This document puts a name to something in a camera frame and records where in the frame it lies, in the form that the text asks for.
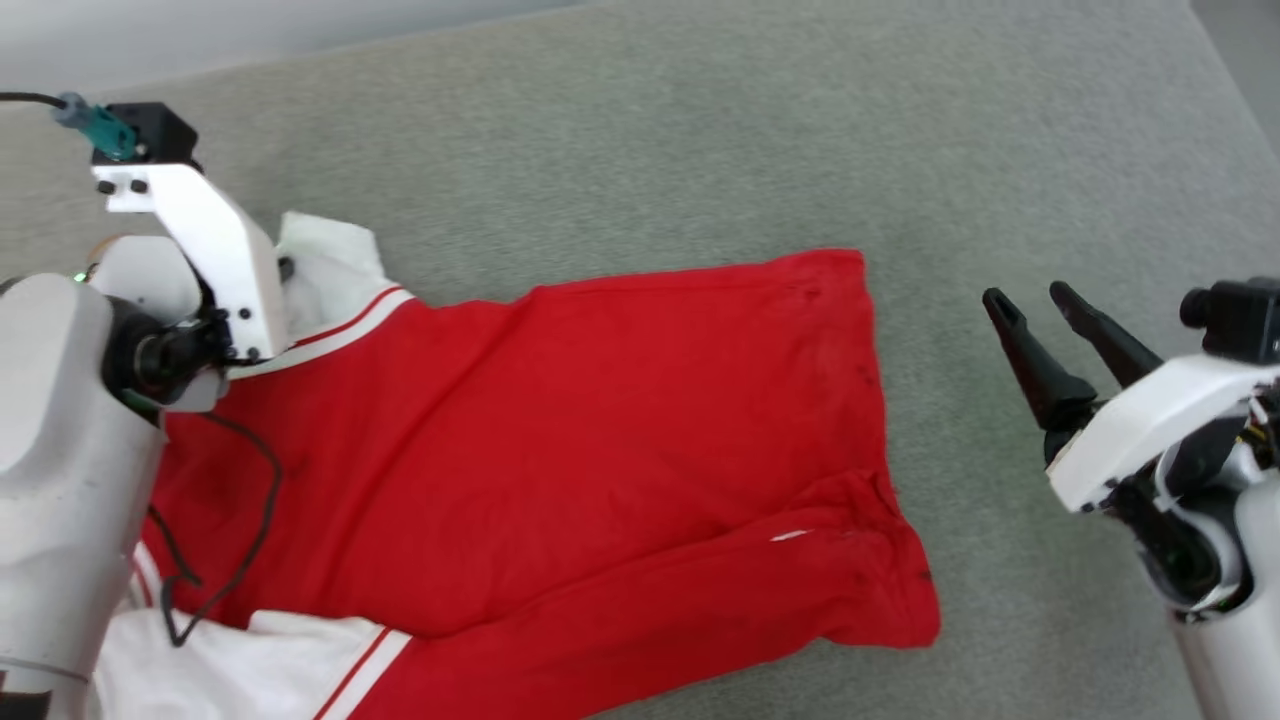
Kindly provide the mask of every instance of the gray surface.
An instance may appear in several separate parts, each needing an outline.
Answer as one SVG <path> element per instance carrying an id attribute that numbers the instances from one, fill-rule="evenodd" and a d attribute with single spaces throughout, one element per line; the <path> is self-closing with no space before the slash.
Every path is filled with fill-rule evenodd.
<path id="1" fill-rule="evenodd" d="M 941 639 L 818 643 L 613 717 L 1189 720 L 1125 536 L 1056 505 L 978 297 L 1002 286 L 1093 378 L 1051 279 L 1189 351 L 1187 288 L 1277 270 L 1280 165 L 1184 3 L 969 5 L 636 0 L 132 96 L 197 124 L 268 227 L 369 225 L 433 302 L 865 250 Z M 0 117 L 6 270 L 68 268 L 120 225 L 38 115 Z"/>

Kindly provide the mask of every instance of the red jersey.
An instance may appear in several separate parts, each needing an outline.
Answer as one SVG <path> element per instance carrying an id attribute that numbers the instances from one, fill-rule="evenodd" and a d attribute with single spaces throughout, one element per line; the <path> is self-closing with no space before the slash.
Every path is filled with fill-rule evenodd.
<path id="1" fill-rule="evenodd" d="M 285 477 L 266 543 L 210 615 L 223 626 L 197 630 L 188 660 L 257 642 L 244 682 L 284 687 L 279 673 L 324 651 L 266 641 L 333 632 L 347 638 L 333 667 L 291 675 L 311 693 L 298 717 L 561 719 L 819 637 L 936 637 L 924 552 L 890 484 L 858 252 L 513 304 L 372 295 L 218 406 Z M 234 573 L 271 473 L 204 418 L 168 432 L 154 505 L 205 579 L 179 585 L 189 612 Z M 155 600 L 177 569 L 150 523 L 138 561 L 136 589 Z M 106 661 L 163 641 L 137 623 L 113 625 Z"/>

